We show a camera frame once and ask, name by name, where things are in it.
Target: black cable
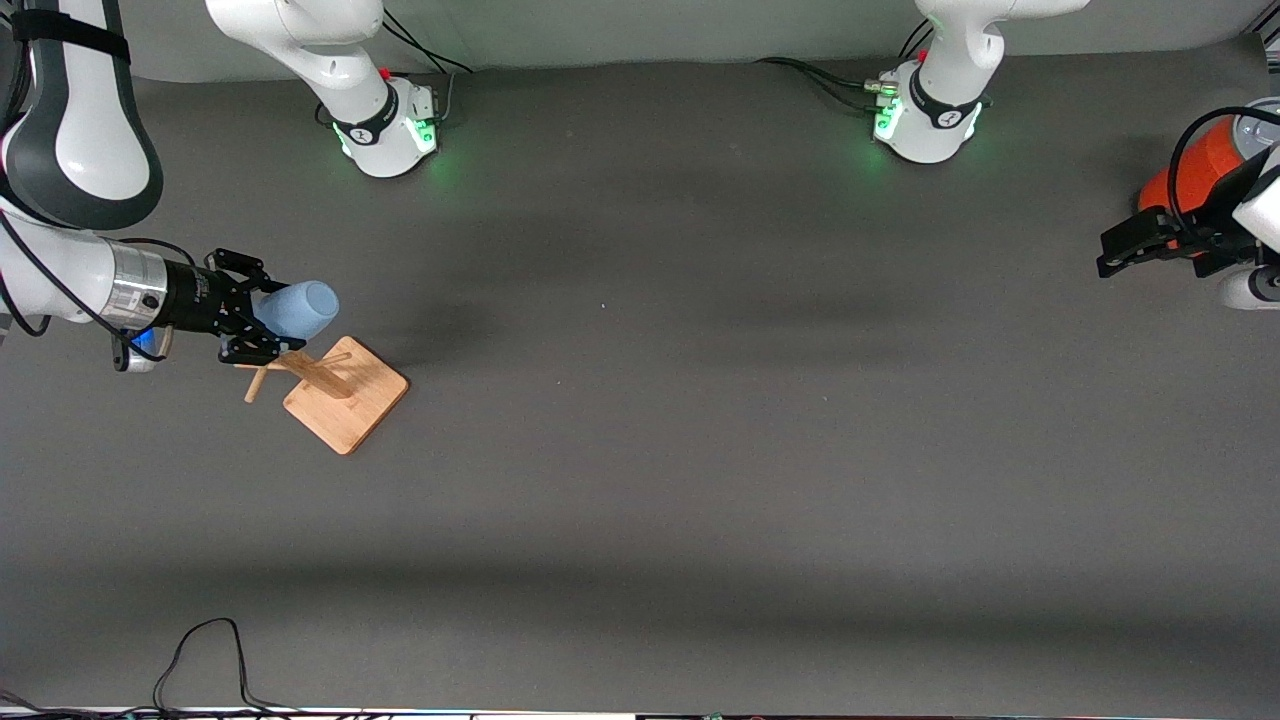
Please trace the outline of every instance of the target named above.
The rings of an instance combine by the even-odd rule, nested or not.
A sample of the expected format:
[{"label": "black cable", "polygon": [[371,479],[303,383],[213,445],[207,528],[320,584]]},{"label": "black cable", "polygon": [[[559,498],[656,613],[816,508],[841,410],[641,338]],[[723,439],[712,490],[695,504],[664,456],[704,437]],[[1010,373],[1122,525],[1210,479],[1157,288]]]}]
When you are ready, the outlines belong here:
[{"label": "black cable", "polygon": [[27,333],[28,336],[41,337],[49,331],[49,320],[50,320],[49,315],[45,315],[40,320],[38,328],[31,327],[31,323],[27,322],[27,318],[22,316],[22,313],[18,311],[18,304],[14,302],[13,296],[9,295],[9,286],[5,284],[4,282],[4,273],[0,273],[0,302],[4,302],[4,310],[9,313],[10,316],[13,316],[13,322],[18,323],[18,327],[22,328],[22,332]]},{"label": "black cable", "polygon": [[407,44],[407,45],[410,45],[412,47],[416,47],[424,55],[426,55],[428,58],[430,58],[430,60],[433,63],[435,63],[435,65],[438,68],[440,68],[442,73],[445,72],[445,70],[444,70],[443,67],[440,67],[440,61],[444,61],[444,63],[448,63],[451,65],[454,65],[454,67],[457,67],[457,68],[460,68],[462,70],[466,70],[468,73],[474,73],[475,72],[470,67],[463,65],[462,63],[460,63],[460,61],[457,61],[457,60],[454,60],[452,58],[445,58],[444,55],[440,55],[439,53],[433,53],[433,51],[428,50],[426,47],[422,47],[422,44],[419,42],[416,37],[413,37],[413,33],[410,32],[407,27],[404,27],[404,23],[399,22],[399,19],[396,17],[394,13],[392,13],[388,9],[384,9],[383,12],[387,13],[387,18],[389,20],[392,20],[393,23],[396,23],[396,27],[398,27],[399,31],[403,32],[404,35],[402,36],[399,32],[396,32],[394,29],[392,29],[390,27],[387,27],[385,24],[383,27],[387,27],[387,31],[390,32],[397,38],[399,38],[401,42],[404,42],[404,44]]},{"label": "black cable", "polygon": [[399,31],[402,33],[404,33],[404,36],[408,38],[408,42],[411,42],[415,47],[417,47],[419,50],[421,50],[422,53],[425,53],[428,58],[431,58],[433,60],[444,60],[445,63],[449,63],[452,65],[457,65],[458,68],[461,68],[461,69],[463,69],[463,70],[466,70],[468,73],[470,72],[475,72],[471,68],[468,68],[467,65],[463,65],[462,63],[458,63],[457,60],[445,58],[444,55],[440,55],[439,53],[433,53],[431,50],[428,50],[426,47],[422,46],[421,42],[417,41],[416,37],[413,37],[413,33],[410,32],[407,27],[404,27],[404,23],[399,22],[399,19],[397,19],[390,13],[387,13],[387,15],[390,18],[390,20],[393,23],[396,23],[396,27],[398,27]]},{"label": "black cable", "polygon": [[899,58],[906,58],[906,49],[911,45],[911,40],[915,37],[915,33],[924,29],[924,26],[927,24],[929,24],[929,18],[920,20],[920,24],[915,26],[915,29],[911,31],[911,35],[906,36],[906,40],[902,41],[902,49],[897,51]]},{"label": "black cable", "polygon": [[125,717],[127,715],[131,714],[143,712],[147,710],[156,710],[150,706],[138,706],[138,707],[131,707],[128,710],[122,710],[119,712],[96,712],[92,710],[79,710],[74,707],[41,707],[33,702],[23,700],[17,693],[5,689],[0,689],[0,700],[20,707],[26,707],[27,710],[38,714],[38,716],[78,717],[86,720],[115,720],[119,717]]},{"label": "black cable", "polygon": [[768,58],[760,58],[756,63],[765,63],[771,65],[786,65],[788,68],[795,68],[803,73],[820,77],[822,79],[838,85],[841,87],[850,87],[854,90],[863,90],[863,83],[856,79],[842,78],[831,70],[824,70],[813,63],[805,63],[804,60],[796,60],[795,58],[782,58],[778,55],[771,55]]},{"label": "black cable", "polygon": [[[854,110],[859,110],[859,111],[867,113],[867,114],[872,114],[872,113],[878,111],[877,108],[873,108],[870,105],[863,105],[860,102],[854,102],[852,100],[850,100],[850,99],[845,97],[844,95],[841,95],[840,92],[837,92],[835,87],[831,87],[829,85],[827,85],[822,79],[824,77],[831,77],[831,78],[835,78],[836,81],[846,83],[846,85],[844,85],[844,87],[858,87],[859,90],[863,87],[863,83],[854,85],[852,81],[847,81],[845,78],[841,78],[840,76],[835,76],[832,73],[828,73],[827,70],[823,70],[822,68],[818,68],[815,65],[810,65],[809,63],[804,63],[801,60],[795,60],[792,58],[760,58],[759,60],[756,60],[756,63],[768,63],[768,64],[774,64],[774,65],[786,65],[788,68],[795,68],[795,69],[800,70],[804,74],[804,77],[806,77],[810,81],[813,81],[813,83],[817,85],[819,90],[822,90],[823,92],[826,92],[827,95],[829,95],[836,102],[840,102],[841,105],[844,105],[846,108],[851,108]],[[817,70],[817,72],[810,72],[808,68],[813,68],[813,70]]]},{"label": "black cable", "polygon": [[256,697],[253,692],[248,689],[248,669],[244,665],[244,644],[241,642],[239,625],[237,625],[236,620],[232,620],[230,618],[214,618],[212,620],[205,620],[204,623],[192,626],[182,635],[182,639],[178,641],[178,647],[175,647],[173,651],[173,660],[169,661],[169,666],[165,667],[164,673],[160,674],[160,678],[156,679],[156,684],[151,688],[151,705],[160,708],[164,712],[169,712],[173,710],[172,707],[164,703],[164,685],[166,682],[169,682],[169,675],[172,675],[174,669],[178,667],[178,661],[182,660],[182,651],[183,647],[186,647],[187,644],[187,639],[189,639],[191,635],[193,635],[201,628],[207,628],[209,625],[212,625],[215,623],[227,623],[228,625],[230,625],[232,637],[236,638],[236,664],[239,669],[241,701],[248,707],[252,707],[255,710],[260,710],[269,715],[279,715],[269,706],[274,705],[276,707],[288,707],[287,705],[264,701]]},{"label": "black cable", "polygon": [[1267,23],[1270,23],[1272,19],[1275,19],[1277,14],[1280,14],[1280,5],[1272,8],[1272,10],[1267,13],[1267,17],[1258,20],[1257,24],[1253,26],[1253,32],[1261,32],[1262,28],[1266,27]]},{"label": "black cable", "polygon": [[1169,213],[1174,217],[1178,232],[1180,233],[1192,233],[1192,228],[1188,225],[1187,219],[1183,215],[1183,204],[1178,199],[1178,173],[1181,169],[1183,154],[1187,151],[1187,146],[1190,145],[1192,138],[1196,137],[1199,128],[1217,118],[1234,115],[1242,115],[1263,123],[1280,126],[1280,115],[1276,115],[1275,113],[1268,113],[1257,108],[1229,106],[1204,113],[1187,127],[1183,136],[1178,138],[1178,145],[1174,146],[1174,156],[1169,161]]},{"label": "black cable", "polygon": [[385,27],[387,32],[389,32],[390,36],[394,37],[396,40],[399,40],[401,42],[403,42],[404,45],[408,45],[410,47],[412,47],[415,50],[421,50],[422,53],[426,53],[426,59],[430,60],[433,65],[435,65],[435,69],[440,70],[442,73],[448,73],[449,72],[449,70],[444,69],[444,65],[442,65],[439,60],[436,60],[435,58],[433,58],[430,53],[428,53],[426,50],[424,50],[422,46],[419,45],[416,41],[412,41],[412,40],[404,37],[403,35],[396,32],[396,28],[393,28],[390,26],[383,26],[383,27]]},{"label": "black cable", "polygon": [[913,46],[911,46],[911,49],[906,51],[906,55],[904,55],[904,58],[910,58],[911,55],[915,55],[915,51],[916,51],[916,50],[918,50],[918,49],[919,49],[919,47],[920,47],[922,45],[924,45],[924,41],[925,41],[925,40],[928,40],[928,38],[931,38],[931,37],[933,37],[933,28],[932,28],[932,27],[929,28],[929,32],[924,33],[924,35],[923,35],[923,36],[920,37],[920,40],[916,40],[916,41],[915,41],[915,45],[913,45]]},{"label": "black cable", "polygon": [[165,242],[163,240],[152,240],[150,237],[127,237],[123,240],[113,240],[111,242],[119,242],[122,245],[155,245],[156,247],[166,247],[169,250],[173,250],[178,255],[182,255],[182,259],[186,260],[187,264],[191,265],[192,268],[196,266],[196,259],[191,256],[191,252],[187,252],[186,250],[172,242]]},{"label": "black cable", "polygon": [[[51,712],[38,712],[32,711],[28,715],[5,715],[0,714],[0,717],[5,720],[128,720],[132,715],[133,720],[266,720],[274,717],[276,720],[294,720],[294,719],[316,719],[316,720],[394,720],[397,715],[387,714],[374,714],[374,712],[360,712],[356,715],[340,715],[334,716],[333,711],[307,711],[297,708],[287,708],[287,712],[274,712],[270,710],[262,710],[256,707],[248,707],[244,710],[159,710],[151,706],[146,707],[133,707],[129,710],[111,711],[111,712],[97,712],[86,708],[47,708]],[[430,716],[421,715],[419,712],[411,712],[408,716],[419,717],[420,720],[429,719]]]},{"label": "black cable", "polygon": [[146,350],[138,347],[138,345],[133,342],[133,336],[129,332],[122,331],[115,325],[113,325],[111,323],[108,323],[106,320],[102,319],[101,315],[90,309],[90,306],[86,305],[83,300],[77,297],[76,293],[72,292],[72,290],[67,287],[67,284],[63,283],[63,281],[58,279],[58,275],[55,275],[52,270],[50,270],[49,266],[45,265],[45,263],[41,261],[41,259],[35,252],[31,251],[31,247],[27,246],[27,243],[22,240],[22,237],[18,236],[18,231],[13,229],[13,223],[9,222],[8,214],[0,213],[0,225],[4,227],[4,231],[6,233],[9,233],[9,238],[13,240],[13,243],[18,246],[18,250],[27,256],[27,260],[31,261],[31,264],[35,265],[37,270],[40,270],[40,274],[45,275],[45,279],[47,279],[54,287],[56,287],[63,295],[65,295],[67,299],[70,300],[72,304],[76,305],[76,307],[78,307],[81,313],[88,315],[91,320],[101,325],[102,329],[105,329],[106,332],[111,333],[115,337],[119,337],[120,341],[123,341],[124,345],[129,350],[136,352],[140,357],[145,357],[147,360],[151,360],[152,363],[160,363],[166,357],[165,355],[151,355]]}]

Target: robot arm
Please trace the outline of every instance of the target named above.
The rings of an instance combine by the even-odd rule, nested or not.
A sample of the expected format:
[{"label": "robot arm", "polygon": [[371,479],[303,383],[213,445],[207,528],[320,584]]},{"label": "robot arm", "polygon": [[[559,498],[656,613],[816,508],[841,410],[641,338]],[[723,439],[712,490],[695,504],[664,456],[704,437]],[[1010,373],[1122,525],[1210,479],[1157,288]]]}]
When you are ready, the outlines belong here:
[{"label": "robot arm", "polygon": [[1262,174],[1231,213],[1258,241],[1260,264],[1235,270],[1219,286],[1219,299],[1236,310],[1280,310],[1280,155],[1268,151]]},{"label": "robot arm", "polygon": [[1048,18],[1089,0],[915,0],[934,27],[923,60],[881,74],[904,91],[884,99],[876,138],[914,163],[941,163],[973,136],[980,97],[1005,58],[997,22]]},{"label": "robot arm", "polygon": [[13,22],[38,82],[27,113],[5,126],[4,199],[60,227],[106,231],[145,219],[164,179],[133,100],[119,5],[31,0]]},{"label": "robot arm", "polygon": [[13,26],[23,53],[0,128],[0,311],[24,327],[36,315],[96,322],[111,332],[116,369],[132,372],[164,359],[174,329],[219,336],[221,361],[253,365],[319,333],[338,311],[323,283],[285,286],[228,250],[201,268],[91,232],[142,220],[163,186],[118,0],[29,0]]},{"label": "robot arm", "polygon": [[356,45],[381,28],[381,0],[205,0],[205,6],[224,35],[275,58],[311,87],[334,118],[343,152],[366,174],[403,174],[435,151],[431,90],[384,78]]}]

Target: blue cup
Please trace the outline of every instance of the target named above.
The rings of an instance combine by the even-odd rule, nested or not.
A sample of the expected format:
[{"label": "blue cup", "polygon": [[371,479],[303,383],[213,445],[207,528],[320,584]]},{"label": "blue cup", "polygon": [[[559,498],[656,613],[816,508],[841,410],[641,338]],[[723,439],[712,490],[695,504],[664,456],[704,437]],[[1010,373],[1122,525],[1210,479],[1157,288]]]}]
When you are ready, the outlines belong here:
[{"label": "blue cup", "polygon": [[280,337],[311,340],[338,316],[338,293],[320,281],[253,299],[253,315]]}]

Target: gray mat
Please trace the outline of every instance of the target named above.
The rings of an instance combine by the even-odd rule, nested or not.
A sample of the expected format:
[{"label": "gray mat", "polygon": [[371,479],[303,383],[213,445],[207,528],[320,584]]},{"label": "gray mat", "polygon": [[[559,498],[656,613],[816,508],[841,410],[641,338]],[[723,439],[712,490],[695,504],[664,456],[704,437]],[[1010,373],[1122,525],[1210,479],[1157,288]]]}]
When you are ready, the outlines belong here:
[{"label": "gray mat", "polygon": [[1256,38],[1015,58],[920,168],[785,68],[481,73],[375,182],[302,83],[143,85],[138,233],[332,282],[413,388],[340,459],[212,338],[10,337],[0,675],[133,703],[230,614],[305,705],[1276,716],[1280,324],[1093,269],[1265,91]]}]

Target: white wall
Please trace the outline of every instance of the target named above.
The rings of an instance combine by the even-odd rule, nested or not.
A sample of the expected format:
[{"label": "white wall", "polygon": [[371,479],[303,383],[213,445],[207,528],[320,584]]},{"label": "white wall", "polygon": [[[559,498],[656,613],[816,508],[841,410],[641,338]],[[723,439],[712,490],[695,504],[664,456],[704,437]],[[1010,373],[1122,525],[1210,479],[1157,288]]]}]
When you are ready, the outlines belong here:
[{"label": "white wall", "polygon": [[[385,0],[419,40],[481,67],[891,55],[919,22],[910,0]],[[1236,35],[1268,0],[1093,0],[1074,15],[1010,23],[1014,54],[1120,53]],[[122,0],[134,73],[182,82],[287,77],[223,37],[204,0]],[[374,59],[424,64],[383,33]]]}]

